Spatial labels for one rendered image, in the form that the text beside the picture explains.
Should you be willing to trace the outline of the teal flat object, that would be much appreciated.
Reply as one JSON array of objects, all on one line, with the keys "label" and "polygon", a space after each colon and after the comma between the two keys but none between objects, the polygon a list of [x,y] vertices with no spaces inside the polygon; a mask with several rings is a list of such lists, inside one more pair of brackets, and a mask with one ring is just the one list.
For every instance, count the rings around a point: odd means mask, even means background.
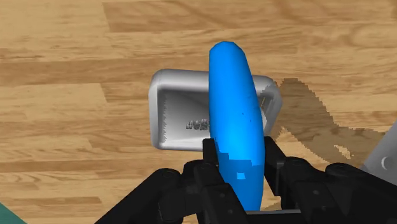
[{"label": "teal flat object", "polygon": [[0,203],[0,224],[26,224],[26,222]]}]

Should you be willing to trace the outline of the blue oblong object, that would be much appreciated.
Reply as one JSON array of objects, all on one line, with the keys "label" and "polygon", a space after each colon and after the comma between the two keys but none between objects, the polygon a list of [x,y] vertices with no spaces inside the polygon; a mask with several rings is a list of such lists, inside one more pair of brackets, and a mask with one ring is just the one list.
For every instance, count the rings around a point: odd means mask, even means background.
[{"label": "blue oblong object", "polygon": [[244,51],[222,41],[209,52],[209,127],[219,171],[243,208],[257,211],[263,197],[263,121]]}]

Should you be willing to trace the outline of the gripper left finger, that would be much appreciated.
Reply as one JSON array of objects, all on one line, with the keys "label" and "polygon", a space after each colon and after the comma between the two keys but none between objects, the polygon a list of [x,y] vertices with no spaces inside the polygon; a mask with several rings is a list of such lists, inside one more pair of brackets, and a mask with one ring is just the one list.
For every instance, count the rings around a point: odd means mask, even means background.
[{"label": "gripper left finger", "polygon": [[213,139],[202,141],[203,158],[182,172],[159,169],[147,177],[95,224],[182,224],[195,214],[198,224],[248,224],[232,187],[218,170]]}]

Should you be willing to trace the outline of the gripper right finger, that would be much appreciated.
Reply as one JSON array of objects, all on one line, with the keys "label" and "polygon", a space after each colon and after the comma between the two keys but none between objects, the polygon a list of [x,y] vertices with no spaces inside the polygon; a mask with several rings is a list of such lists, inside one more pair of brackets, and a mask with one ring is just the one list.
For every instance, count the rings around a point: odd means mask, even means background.
[{"label": "gripper right finger", "polygon": [[266,136],[265,179],[283,209],[299,209],[306,224],[397,224],[397,186],[345,163],[324,171],[287,157]]}]

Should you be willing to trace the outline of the grey rectangular tray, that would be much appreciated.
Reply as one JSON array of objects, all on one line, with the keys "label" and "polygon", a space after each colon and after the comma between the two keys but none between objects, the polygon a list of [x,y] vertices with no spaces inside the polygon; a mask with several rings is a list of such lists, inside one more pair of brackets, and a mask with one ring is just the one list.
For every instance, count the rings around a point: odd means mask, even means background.
[{"label": "grey rectangular tray", "polygon": [[[276,83],[253,75],[263,121],[263,137],[270,134],[282,107]],[[161,69],[148,91],[150,136],[161,150],[201,151],[210,138],[209,72]]]}]

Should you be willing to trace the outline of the grey furniture piece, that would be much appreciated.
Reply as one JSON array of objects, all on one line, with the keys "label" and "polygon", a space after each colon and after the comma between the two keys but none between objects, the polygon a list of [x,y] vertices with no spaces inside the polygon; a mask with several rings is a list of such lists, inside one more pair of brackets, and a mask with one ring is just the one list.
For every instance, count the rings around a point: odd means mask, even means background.
[{"label": "grey furniture piece", "polygon": [[397,186],[397,120],[360,169]]}]

